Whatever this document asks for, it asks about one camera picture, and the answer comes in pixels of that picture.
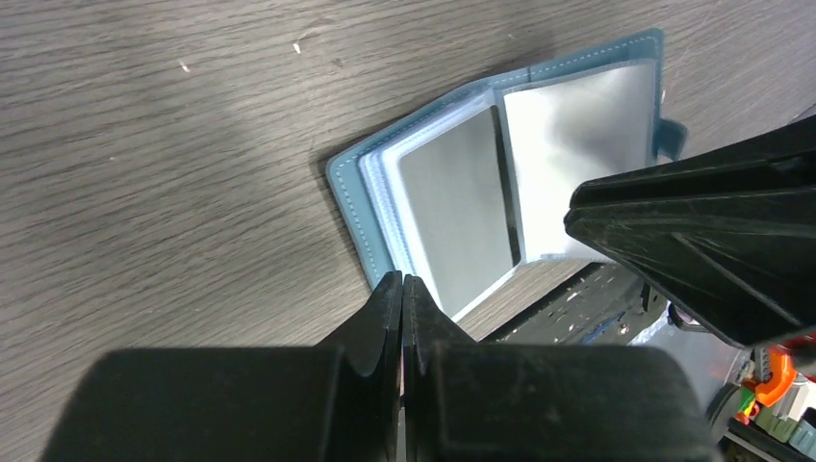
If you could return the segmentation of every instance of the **black plastic part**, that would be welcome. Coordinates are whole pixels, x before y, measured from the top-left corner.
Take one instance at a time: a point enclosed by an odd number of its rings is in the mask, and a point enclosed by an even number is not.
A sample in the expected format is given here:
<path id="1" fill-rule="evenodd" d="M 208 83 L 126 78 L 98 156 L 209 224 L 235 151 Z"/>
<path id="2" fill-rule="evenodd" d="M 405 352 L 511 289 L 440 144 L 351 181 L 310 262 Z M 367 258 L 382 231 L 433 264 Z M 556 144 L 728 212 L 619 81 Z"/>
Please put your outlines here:
<path id="1" fill-rule="evenodd" d="M 708 332 L 708 329 L 706 329 L 705 327 L 685 320 L 683 316 L 677 311 L 677 307 L 673 303 L 669 303 L 668 312 L 669 321 L 671 321 L 676 328 L 684 330 L 686 332 L 700 332 L 700 333 Z"/>
<path id="2" fill-rule="evenodd" d="M 409 462 L 718 459 L 665 352 L 478 344 L 389 273 L 316 346 L 112 353 L 44 460 L 394 461 L 400 347 Z"/>
<path id="3" fill-rule="evenodd" d="M 664 315 L 666 298 L 620 265 L 579 271 L 482 342 L 626 345 Z"/>
<path id="4" fill-rule="evenodd" d="M 395 460 L 401 286 L 387 274 L 317 346 L 111 353 L 43 460 Z"/>
<path id="5" fill-rule="evenodd" d="M 724 341 L 816 325 L 816 117 L 673 164 L 586 182 L 567 232 Z"/>

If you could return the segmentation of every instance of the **wood grain surface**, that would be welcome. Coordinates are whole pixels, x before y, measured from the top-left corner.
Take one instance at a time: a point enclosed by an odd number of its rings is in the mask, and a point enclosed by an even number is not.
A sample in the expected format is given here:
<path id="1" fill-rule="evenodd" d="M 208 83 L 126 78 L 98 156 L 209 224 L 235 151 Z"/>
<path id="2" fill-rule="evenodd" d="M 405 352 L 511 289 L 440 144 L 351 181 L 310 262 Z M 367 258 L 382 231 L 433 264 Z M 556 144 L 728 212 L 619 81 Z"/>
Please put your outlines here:
<path id="1" fill-rule="evenodd" d="M 36 459 L 112 348 L 350 316 L 369 289 L 323 165 L 433 97 L 662 27 L 700 153 L 816 103 L 813 24 L 808 0 L 0 0 L 0 460 Z M 577 268 L 525 269 L 463 325 Z"/>

